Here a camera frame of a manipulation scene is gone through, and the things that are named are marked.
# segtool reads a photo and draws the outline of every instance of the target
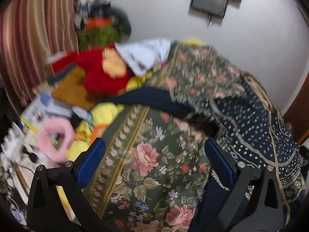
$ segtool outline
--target white wall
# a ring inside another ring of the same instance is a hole
[[[112,0],[129,15],[130,41],[153,37],[212,44],[251,72],[284,112],[309,70],[309,29],[294,0],[242,0],[229,5],[222,25],[188,15],[190,0]]]

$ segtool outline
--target green container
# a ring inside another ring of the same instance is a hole
[[[81,51],[89,47],[104,47],[114,42],[120,42],[120,32],[115,27],[103,27],[78,31],[79,49]]]

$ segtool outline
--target metal bolt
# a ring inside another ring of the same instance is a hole
[[[70,167],[70,166],[72,166],[72,165],[73,165],[73,162],[70,161],[70,160],[68,160],[68,161],[66,161],[66,162],[64,163],[64,166],[65,166],[65,167]]]
[[[238,162],[237,165],[240,167],[240,168],[244,168],[246,166],[246,164],[242,161]]]
[[[43,168],[44,168],[44,166],[43,166],[43,165],[38,165],[38,166],[37,166],[37,170],[38,170],[38,171],[42,171],[42,170],[43,170]]]
[[[273,167],[272,167],[271,165],[268,165],[266,168],[267,168],[267,170],[270,171],[270,172],[273,171]]]

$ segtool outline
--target pink neck pillow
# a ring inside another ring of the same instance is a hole
[[[64,140],[60,149],[57,151],[53,146],[50,135],[62,134]],[[71,123],[65,118],[50,118],[45,120],[44,129],[40,130],[37,138],[37,147],[41,152],[45,153],[49,158],[58,164],[63,164],[67,161],[66,151],[74,141],[75,132]]]

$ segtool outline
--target striped curtain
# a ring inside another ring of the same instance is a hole
[[[0,76],[22,106],[45,81],[44,59],[78,49],[74,0],[12,0],[0,18]]]

